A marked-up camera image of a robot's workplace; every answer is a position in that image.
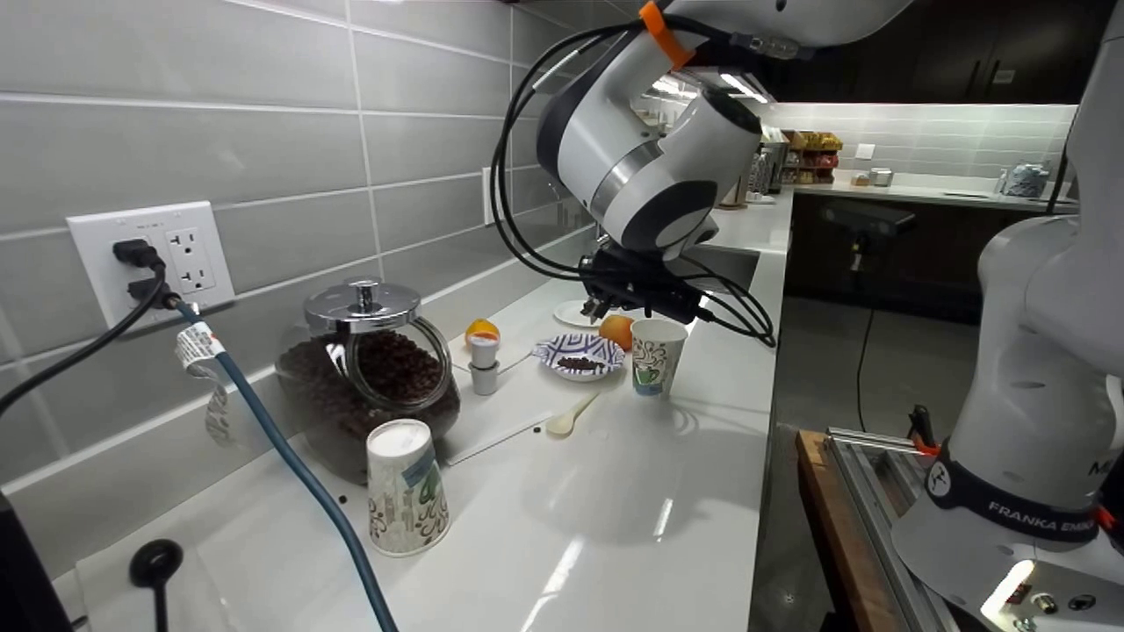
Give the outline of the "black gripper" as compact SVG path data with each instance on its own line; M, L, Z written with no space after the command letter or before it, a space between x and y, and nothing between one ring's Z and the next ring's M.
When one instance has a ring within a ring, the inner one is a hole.
M578 260L578 283L585 293L585 315L608 315L611 308L642 308L669 315L678 323L692 323L701 299L701 293L675 279L660 255L627 253L615 241L605 241Z

